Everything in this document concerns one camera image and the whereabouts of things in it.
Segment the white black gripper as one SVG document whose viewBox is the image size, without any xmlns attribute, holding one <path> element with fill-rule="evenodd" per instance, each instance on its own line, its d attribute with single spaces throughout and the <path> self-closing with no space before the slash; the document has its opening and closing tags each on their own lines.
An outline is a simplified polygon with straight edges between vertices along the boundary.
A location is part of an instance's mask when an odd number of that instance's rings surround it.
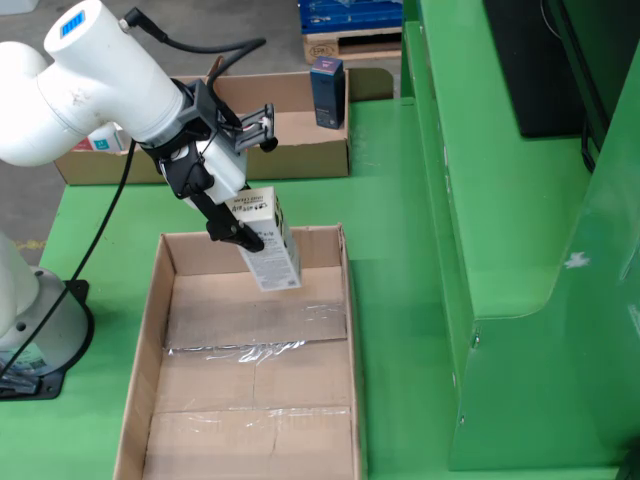
<svg viewBox="0 0 640 480">
<path fill-rule="evenodd" d="M 232 214 L 225 204 L 246 181 L 247 154 L 238 153 L 220 132 L 196 135 L 182 132 L 161 146 L 143 143 L 174 196 L 194 204 L 206 217 L 212 241 L 235 244 L 257 253 L 264 242 Z"/>
</svg>

